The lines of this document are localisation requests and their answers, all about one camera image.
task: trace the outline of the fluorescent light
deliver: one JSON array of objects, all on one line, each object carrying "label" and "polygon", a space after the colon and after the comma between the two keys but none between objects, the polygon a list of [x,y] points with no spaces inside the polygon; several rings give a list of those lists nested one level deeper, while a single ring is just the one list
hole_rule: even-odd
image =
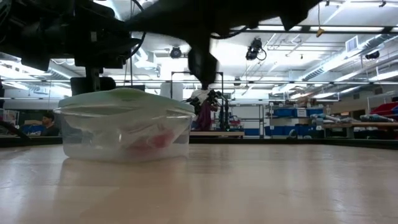
[{"label": "fluorescent light", "polygon": [[358,88],[359,88],[359,86],[348,88],[346,90],[341,91],[340,93],[348,93],[348,92],[351,92],[351,91],[356,90]]},{"label": "fluorescent light", "polygon": [[11,86],[11,87],[14,87],[14,88],[18,88],[20,90],[28,90],[29,89],[25,85],[22,85],[22,84],[20,84],[18,82],[3,82],[2,84],[6,85],[6,86]]},{"label": "fluorescent light", "polygon": [[355,73],[350,73],[350,74],[347,74],[347,75],[343,75],[342,77],[337,78],[337,79],[335,80],[335,82],[341,82],[341,81],[347,80],[347,79],[349,79],[349,78],[354,77],[355,75],[357,75],[357,74],[355,74]]},{"label": "fluorescent light", "polygon": [[50,88],[51,91],[54,91],[58,94],[64,95],[64,96],[72,96],[72,90],[60,86],[54,86]]},{"label": "fluorescent light", "polygon": [[54,84],[56,84],[56,85],[61,85],[61,86],[70,88],[70,85],[69,85],[69,84],[65,84],[65,83],[54,83]]},{"label": "fluorescent light", "polygon": [[[263,26],[263,25],[259,25],[258,29],[259,30],[285,31],[285,28],[283,26]],[[295,26],[295,27],[292,27],[289,31],[300,31],[301,29],[302,29],[302,27]]]},{"label": "fluorescent light", "polygon": [[[378,32],[382,31],[384,28],[383,27],[333,27],[333,26],[327,26],[327,27],[322,27],[321,28],[324,31],[330,31],[330,32]],[[310,31],[317,31],[319,27],[311,27]]]},{"label": "fluorescent light", "polygon": [[309,94],[310,93],[297,93],[297,94],[292,95],[290,97],[290,99],[297,99],[297,98],[300,98],[300,97],[305,97],[305,96],[308,96]]},{"label": "fluorescent light", "polygon": [[380,81],[380,80],[385,80],[388,78],[392,78],[398,75],[398,71],[393,71],[393,72],[387,72],[383,74],[376,75],[375,77],[372,77],[369,79],[369,81]]},{"label": "fluorescent light", "polygon": [[320,85],[329,84],[329,82],[301,82],[301,81],[296,81],[294,83],[296,83],[296,84],[320,84]]},{"label": "fluorescent light", "polygon": [[332,95],[334,95],[334,94],[336,94],[336,93],[320,93],[320,94],[318,94],[318,95],[313,96],[312,98],[318,98],[318,99],[320,99],[320,98],[326,98],[326,97],[332,96]]},{"label": "fluorescent light", "polygon": [[282,81],[283,79],[283,77],[262,77],[259,81]]}]

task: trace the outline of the clear plastic container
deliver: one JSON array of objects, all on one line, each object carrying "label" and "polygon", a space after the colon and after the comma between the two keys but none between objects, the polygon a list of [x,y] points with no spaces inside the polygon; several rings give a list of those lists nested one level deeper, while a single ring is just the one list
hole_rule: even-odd
[{"label": "clear plastic container", "polygon": [[[60,102],[55,112],[62,123],[63,150],[68,157],[140,162],[188,156],[193,108],[148,93],[137,96],[139,90],[123,90],[131,93],[128,103],[126,95],[124,100],[118,95],[97,97],[112,91],[117,90]],[[102,100],[87,104],[80,101],[82,97]]]}]

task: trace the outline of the blue container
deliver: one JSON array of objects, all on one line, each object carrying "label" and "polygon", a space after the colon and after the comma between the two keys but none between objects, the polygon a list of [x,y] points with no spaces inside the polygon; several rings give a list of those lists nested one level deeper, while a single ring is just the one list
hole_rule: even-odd
[{"label": "blue container", "polygon": [[299,136],[306,136],[309,134],[309,132],[313,129],[315,129],[315,126],[300,126],[298,129],[298,135]]},{"label": "blue container", "polygon": [[392,109],[392,114],[398,115],[398,106]]},{"label": "blue container", "polygon": [[274,126],[274,130],[271,130],[270,126],[265,127],[266,136],[283,136],[285,135],[285,126]]},{"label": "blue container", "polygon": [[297,135],[299,135],[299,126],[284,126],[284,135],[289,135],[291,130],[296,130]]},{"label": "blue container", "polygon": [[274,116],[288,117],[294,115],[294,109],[276,109],[274,110]]},{"label": "blue container", "polygon": [[245,136],[259,136],[259,129],[258,128],[245,128],[244,129]]},{"label": "blue container", "polygon": [[322,114],[323,109],[307,109],[307,116],[311,116],[313,114]]}]

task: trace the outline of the workbench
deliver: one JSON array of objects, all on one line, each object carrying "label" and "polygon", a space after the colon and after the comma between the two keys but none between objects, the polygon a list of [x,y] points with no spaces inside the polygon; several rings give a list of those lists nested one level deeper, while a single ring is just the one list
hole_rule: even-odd
[{"label": "workbench", "polygon": [[328,137],[326,130],[332,128],[345,128],[347,132],[347,138],[354,138],[354,128],[355,127],[375,127],[375,128],[384,128],[384,129],[394,129],[398,128],[398,122],[395,123],[386,123],[386,122],[353,122],[353,123],[337,123],[337,124],[324,124],[322,126],[325,129],[325,138]]},{"label": "workbench", "polygon": [[190,145],[139,164],[0,150],[0,217],[16,223],[398,223],[398,153],[324,145]]}]

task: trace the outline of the black cable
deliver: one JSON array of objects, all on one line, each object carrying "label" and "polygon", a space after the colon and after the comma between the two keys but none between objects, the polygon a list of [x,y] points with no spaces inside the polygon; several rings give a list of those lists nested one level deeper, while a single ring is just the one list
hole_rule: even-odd
[{"label": "black cable", "polygon": [[240,30],[238,30],[236,32],[230,33],[228,35],[216,36],[216,35],[210,34],[210,37],[213,38],[213,39],[216,39],[216,40],[228,39],[228,38],[234,37],[234,36],[242,33],[243,31],[245,31],[247,29],[248,29],[248,27],[244,26],[242,29],[240,29]]},{"label": "black cable", "polygon": [[[144,8],[141,6],[141,4],[139,4],[139,2],[137,0],[132,0],[139,8],[139,10],[142,12],[144,10]],[[137,51],[139,50],[139,48],[142,46],[142,43],[144,42],[145,36],[147,35],[147,32],[144,32],[141,36],[141,41],[138,43],[137,47],[130,53],[130,57],[131,58],[134,54],[137,53]]]},{"label": "black cable", "polygon": [[264,56],[264,58],[259,58],[257,56],[257,59],[260,60],[260,61],[263,61],[263,60],[267,59],[267,52],[264,49],[261,49],[261,50],[264,52],[265,56]]}]

